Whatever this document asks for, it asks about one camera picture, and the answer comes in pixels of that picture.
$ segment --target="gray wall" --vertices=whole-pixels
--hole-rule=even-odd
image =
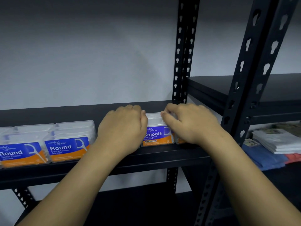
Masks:
[[[201,0],[191,76],[233,75],[251,4]],[[170,100],[177,7],[178,0],[0,0],[0,109]],[[301,73],[300,24],[299,3],[272,73]],[[166,170],[110,176],[102,190],[165,178]],[[30,189],[42,199],[54,186]],[[189,190],[179,171],[177,192]],[[1,226],[22,211],[10,190],[0,191]]]

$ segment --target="blue label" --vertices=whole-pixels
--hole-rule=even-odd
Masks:
[[[49,154],[52,156],[76,152],[82,149],[87,151],[89,140],[88,137],[78,137],[61,140],[47,140],[45,141],[45,144]]]
[[[171,135],[173,132],[167,126],[148,127],[144,140],[157,140]]]
[[[37,155],[41,150],[38,142],[0,145],[0,160],[23,159]]]

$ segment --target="shelf board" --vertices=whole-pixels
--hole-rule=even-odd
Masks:
[[[188,94],[223,115],[233,76],[188,78]],[[301,73],[273,74],[262,93],[251,124],[301,119]]]
[[[172,101],[0,110],[0,126],[94,120],[98,127],[107,112],[116,110],[119,106],[139,104],[147,113],[152,113],[164,110],[170,102]],[[207,157],[209,156],[204,150],[193,144],[140,147],[125,157],[111,175],[197,165]],[[59,182],[76,163],[77,160],[1,169],[0,190]]]

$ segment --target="right hand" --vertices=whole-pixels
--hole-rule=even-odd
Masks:
[[[170,113],[178,116],[175,119]],[[161,112],[164,122],[183,140],[201,147],[208,141],[215,141],[224,132],[217,118],[202,105],[169,103]]]

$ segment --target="blue cloth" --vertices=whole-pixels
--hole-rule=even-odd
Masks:
[[[243,144],[242,149],[261,171],[284,167],[288,158],[282,154],[273,154],[260,143],[255,146]]]

